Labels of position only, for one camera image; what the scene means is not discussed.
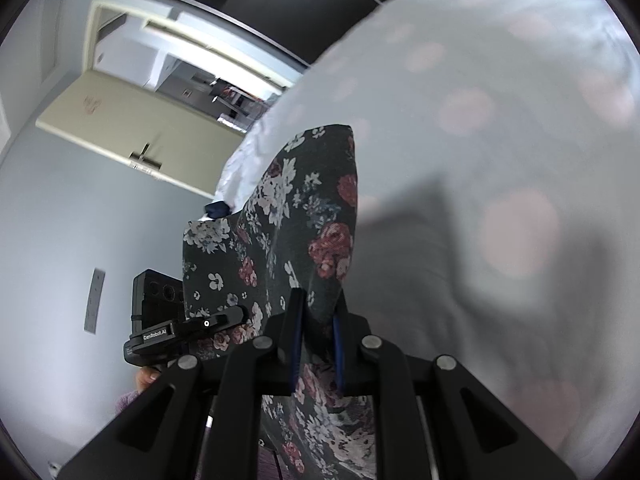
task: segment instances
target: human hand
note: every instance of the human hand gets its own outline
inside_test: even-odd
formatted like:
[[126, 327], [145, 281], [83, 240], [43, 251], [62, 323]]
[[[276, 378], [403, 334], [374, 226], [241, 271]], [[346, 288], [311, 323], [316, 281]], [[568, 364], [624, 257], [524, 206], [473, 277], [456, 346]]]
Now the human hand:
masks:
[[144, 392], [159, 376], [160, 372], [151, 366], [140, 368], [136, 373], [136, 390], [138, 393]]

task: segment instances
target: bed sheet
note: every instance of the bed sheet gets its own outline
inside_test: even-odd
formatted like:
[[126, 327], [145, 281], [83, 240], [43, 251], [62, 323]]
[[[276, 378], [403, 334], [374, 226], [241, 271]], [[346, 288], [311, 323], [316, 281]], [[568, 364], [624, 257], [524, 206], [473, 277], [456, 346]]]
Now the bed sheet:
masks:
[[580, 478], [640, 409], [639, 56], [604, 0], [392, 0], [254, 126], [239, 210], [296, 133], [349, 124], [350, 310], [457, 356]]

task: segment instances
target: triangular cutout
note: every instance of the triangular cutout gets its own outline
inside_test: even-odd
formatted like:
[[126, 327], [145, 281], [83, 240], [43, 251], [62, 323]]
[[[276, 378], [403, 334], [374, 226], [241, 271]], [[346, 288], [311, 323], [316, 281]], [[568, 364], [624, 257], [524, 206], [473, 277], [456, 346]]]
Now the triangular cutout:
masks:
[[149, 451], [156, 440], [160, 424], [173, 396], [174, 389], [165, 388], [120, 432], [118, 440], [140, 451]]
[[462, 388], [460, 395], [482, 451], [492, 453], [517, 441], [516, 431], [478, 399], [471, 390]]

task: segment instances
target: purple sweater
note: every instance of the purple sweater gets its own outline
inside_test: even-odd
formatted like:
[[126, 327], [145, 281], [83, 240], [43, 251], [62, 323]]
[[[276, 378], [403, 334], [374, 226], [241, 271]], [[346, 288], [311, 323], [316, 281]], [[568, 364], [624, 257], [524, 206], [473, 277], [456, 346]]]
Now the purple sweater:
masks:
[[[119, 397], [116, 402], [116, 414], [119, 414], [122, 410], [129, 406], [137, 396], [138, 392], [129, 392], [128, 394], [124, 394], [123, 396]], [[204, 438], [206, 439], [208, 435], [209, 428], [206, 428]], [[280, 480], [278, 467], [276, 466], [275, 461], [276, 457], [270, 450], [265, 449], [262, 446], [258, 446], [258, 480]], [[280, 463], [282, 480], [293, 480], [283, 461], [278, 459], [278, 462]], [[201, 465], [202, 464], [198, 465], [198, 471], [196, 473], [195, 480], [200, 480]]]

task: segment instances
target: white bed sheet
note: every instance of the white bed sheet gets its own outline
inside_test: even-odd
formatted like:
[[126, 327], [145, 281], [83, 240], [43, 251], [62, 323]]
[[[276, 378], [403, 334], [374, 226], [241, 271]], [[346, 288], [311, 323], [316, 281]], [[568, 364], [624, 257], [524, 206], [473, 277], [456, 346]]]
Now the white bed sheet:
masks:
[[354, 129], [350, 309], [448, 352], [592, 478], [640, 410], [640, 56], [604, 0], [392, 0], [250, 131], [238, 210], [297, 132]]

